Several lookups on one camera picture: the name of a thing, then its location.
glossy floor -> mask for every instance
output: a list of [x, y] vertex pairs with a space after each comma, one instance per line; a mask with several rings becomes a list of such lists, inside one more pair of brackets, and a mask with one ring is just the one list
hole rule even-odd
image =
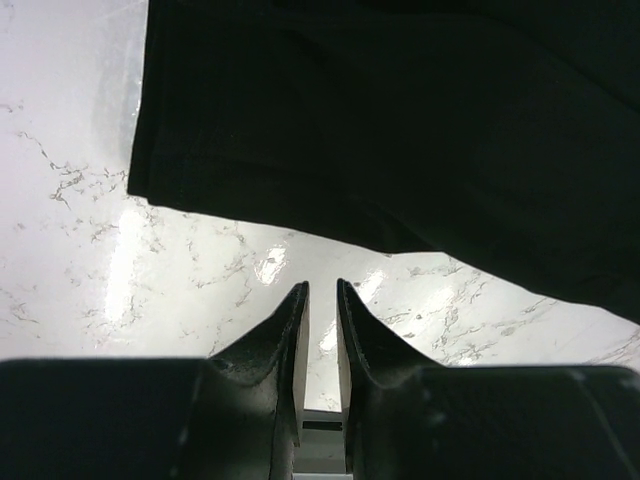
[[338, 409], [335, 280], [450, 365], [618, 363], [640, 329], [442, 254], [388, 257], [125, 194], [146, 2], [0, 0], [0, 357], [206, 355], [311, 282], [307, 406]]

dark cloth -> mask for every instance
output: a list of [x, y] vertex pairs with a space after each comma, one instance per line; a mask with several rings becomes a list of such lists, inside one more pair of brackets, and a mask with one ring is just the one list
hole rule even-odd
[[151, 0], [129, 193], [640, 322], [637, 0]]

white tile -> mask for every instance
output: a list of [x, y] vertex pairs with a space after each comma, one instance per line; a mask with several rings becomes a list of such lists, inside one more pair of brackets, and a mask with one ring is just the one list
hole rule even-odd
[[146, 2], [0, 3], [0, 357], [203, 356], [311, 281], [307, 406], [339, 408], [335, 280], [451, 365], [614, 362], [640, 330], [442, 254], [389, 258], [125, 194]]

black plastic part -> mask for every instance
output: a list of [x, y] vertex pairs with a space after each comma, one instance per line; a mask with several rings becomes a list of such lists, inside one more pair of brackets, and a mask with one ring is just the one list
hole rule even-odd
[[354, 480], [640, 479], [640, 377], [633, 372], [437, 368], [342, 280], [338, 312]]
[[209, 360], [0, 365], [1, 479], [291, 478], [308, 285]]

